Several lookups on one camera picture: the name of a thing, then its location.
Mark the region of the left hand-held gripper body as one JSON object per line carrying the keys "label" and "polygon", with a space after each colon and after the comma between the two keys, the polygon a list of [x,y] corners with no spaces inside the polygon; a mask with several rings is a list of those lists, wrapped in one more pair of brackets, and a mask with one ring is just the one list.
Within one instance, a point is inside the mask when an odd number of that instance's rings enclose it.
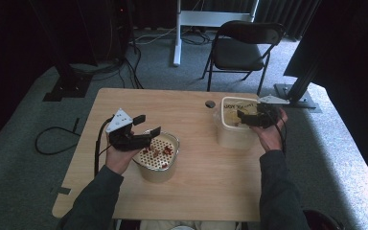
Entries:
{"label": "left hand-held gripper body", "polygon": [[131,132],[133,124],[131,118],[122,108],[119,108],[106,129],[109,144],[116,150],[141,150],[148,145],[148,141],[141,138],[141,135],[134,135]]}

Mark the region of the rectangular clear plastic container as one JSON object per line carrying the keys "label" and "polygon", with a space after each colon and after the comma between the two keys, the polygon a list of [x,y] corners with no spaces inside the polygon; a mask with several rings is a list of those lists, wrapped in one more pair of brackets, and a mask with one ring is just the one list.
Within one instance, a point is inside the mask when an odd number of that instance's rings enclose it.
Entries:
{"label": "rectangular clear plastic container", "polygon": [[249,150],[259,141],[258,135],[237,116],[237,110],[257,111],[258,100],[224,97],[215,109],[218,144],[224,148]]}

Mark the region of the white metal desk frame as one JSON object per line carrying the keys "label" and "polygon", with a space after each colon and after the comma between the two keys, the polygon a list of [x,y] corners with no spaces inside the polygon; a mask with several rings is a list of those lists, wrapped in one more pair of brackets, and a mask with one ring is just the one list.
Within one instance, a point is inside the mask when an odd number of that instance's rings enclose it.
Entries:
{"label": "white metal desk frame", "polygon": [[224,11],[183,11],[181,9],[182,0],[176,0],[176,36],[172,64],[179,66],[181,63],[182,51],[182,26],[196,27],[220,27],[230,20],[242,20],[253,22],[256,18],[257,8],[260,0],[253,0],[250,12],[224,12]]}

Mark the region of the black stand with base plate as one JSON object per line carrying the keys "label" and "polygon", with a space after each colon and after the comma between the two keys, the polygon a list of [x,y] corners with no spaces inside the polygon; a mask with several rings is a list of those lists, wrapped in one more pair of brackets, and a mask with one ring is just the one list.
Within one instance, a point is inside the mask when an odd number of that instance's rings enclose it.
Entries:
{"label": "black stand with base plate", "polygon": [[50,56],[58,72],[58,80],[51,92],[48,92],[44,102],[60,102],[63,98],[84,98],[92,75],[78,74],[70,66],[67,56],[61,48],[55,30],[51,26],[49,17],[43,7],[42,0],[28,0],[39,28],[44,48]]}

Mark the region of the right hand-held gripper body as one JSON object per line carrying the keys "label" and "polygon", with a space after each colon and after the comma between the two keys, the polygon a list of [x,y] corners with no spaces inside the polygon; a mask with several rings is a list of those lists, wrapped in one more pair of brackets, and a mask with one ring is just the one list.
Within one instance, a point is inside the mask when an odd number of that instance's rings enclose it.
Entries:
{"label": "right hand-held gripper body", "polygon": [[263,128],[271,127],[280,118],[279,107],[289,104],[289,100],[281,99],[272,95],[258,99],[257,111],[259,112],[259,126]]}

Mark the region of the white perforated strainer insert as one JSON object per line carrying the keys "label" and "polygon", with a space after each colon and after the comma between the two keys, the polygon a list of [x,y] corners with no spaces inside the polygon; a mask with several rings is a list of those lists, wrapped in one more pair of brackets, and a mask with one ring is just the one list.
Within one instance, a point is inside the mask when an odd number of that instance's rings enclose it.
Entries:
{"label": "white perforated strainer insert", "polygon": [[153,138],[150,146],[142,149],[133,160],[139,166],[152,171],[169,169],[179,152],[179,140],[166,132]]}

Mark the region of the black metal post with base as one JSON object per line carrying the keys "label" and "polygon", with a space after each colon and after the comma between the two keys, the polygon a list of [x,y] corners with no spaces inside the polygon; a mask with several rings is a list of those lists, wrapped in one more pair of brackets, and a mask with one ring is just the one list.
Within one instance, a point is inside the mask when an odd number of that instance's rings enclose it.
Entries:
{"label": "black metal post with base", "polygon": [[294,84],[276,83],[274,88],[281,99],[288,100],[287,107],[306,108],[310,113],[321,113],[318,103],[315,103],[308,92],[308,87],[314,79],[318,65],[312,64],[302,77]]}

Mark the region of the dark curtain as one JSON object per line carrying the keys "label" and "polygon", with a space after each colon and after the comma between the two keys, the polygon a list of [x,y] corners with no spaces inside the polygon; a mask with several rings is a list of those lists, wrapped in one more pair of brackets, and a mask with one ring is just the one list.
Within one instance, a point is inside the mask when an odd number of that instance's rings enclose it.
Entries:
{"label": "dark curtain", "polygon": [[332,99],[368,104],[368,0],[321,0],[285,74],[297,79],[315,63],[311,82]]}

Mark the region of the pile of red food pieces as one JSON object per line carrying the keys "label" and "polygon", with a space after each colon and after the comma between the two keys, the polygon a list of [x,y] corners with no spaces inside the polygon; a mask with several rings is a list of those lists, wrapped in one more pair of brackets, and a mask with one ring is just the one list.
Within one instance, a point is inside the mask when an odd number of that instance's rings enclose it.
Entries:
{"label": "pile of red food pieces", "polygon": [[169,146],[150,146],[142,151],[142,162],[153,169],[167,169],[173,160],[173,149]]}

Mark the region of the person's left hand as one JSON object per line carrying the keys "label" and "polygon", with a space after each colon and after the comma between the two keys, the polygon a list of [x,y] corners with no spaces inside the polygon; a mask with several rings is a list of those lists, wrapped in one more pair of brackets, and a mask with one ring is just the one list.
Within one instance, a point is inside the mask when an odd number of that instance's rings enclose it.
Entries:
{"label": "person's left hand", "polygon": [[106,157],[104,165],[114,173],[122,175],[127,170],[132,158],[138,154],[140,150],[121,151],[109,144],[109,148],[105,152]]}

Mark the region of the person's right hand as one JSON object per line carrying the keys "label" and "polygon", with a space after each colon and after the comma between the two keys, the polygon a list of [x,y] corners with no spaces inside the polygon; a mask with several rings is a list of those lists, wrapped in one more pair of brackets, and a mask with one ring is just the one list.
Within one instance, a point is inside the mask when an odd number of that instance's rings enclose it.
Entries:
{"label": "person's right hand", "polygon": [[276,125],[262,128],[252,126],[251,129],[258,135],[260,143],[265,151],[284,150],[286,137],[283,134],[283,128],[288,120],[288,115],[284,109],[280,109],[280,118]]}

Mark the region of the dark red seat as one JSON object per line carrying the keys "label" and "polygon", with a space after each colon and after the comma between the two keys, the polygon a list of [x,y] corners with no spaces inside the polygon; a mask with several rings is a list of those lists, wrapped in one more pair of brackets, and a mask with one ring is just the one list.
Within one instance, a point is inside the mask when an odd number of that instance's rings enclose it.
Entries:
{"label": "dark red seat", "polygon": [[310,230],[345,230],[342,222],[317,210],[304,210]]}

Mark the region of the black folding chair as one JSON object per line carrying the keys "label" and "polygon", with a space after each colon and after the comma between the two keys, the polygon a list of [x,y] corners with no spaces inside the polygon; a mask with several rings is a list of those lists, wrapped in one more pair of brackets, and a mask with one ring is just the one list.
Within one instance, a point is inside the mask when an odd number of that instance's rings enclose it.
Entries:
{"label": "black folding chair", "polygon": [[279,23],[254,23],[232,20],[222,24],[212,42],[202,78],[208,75],[211,89],[214,73],[245,73],[245,81],[253,72],[261,71],[257,94],[260,94],[272,49],[285,35]]}

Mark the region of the round metal-rimmed container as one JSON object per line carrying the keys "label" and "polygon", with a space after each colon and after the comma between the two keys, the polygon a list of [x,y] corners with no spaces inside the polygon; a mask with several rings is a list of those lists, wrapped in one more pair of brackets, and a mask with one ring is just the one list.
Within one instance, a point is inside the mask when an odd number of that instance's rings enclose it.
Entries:
{"label": "round metal-rimmed container", "polygon": [[175,159],[173,165],[166,171],[152,171],[152,170],[148,170],[148,169],[145,169],[144,167],[139,166],[137,163],[135,164],[137,165],[139,172],[144,179],[146,179],[149,182],[153,182],[153,183],[161,183],[173,177],[173,174],[175,172],[176,160],[177,158]]}

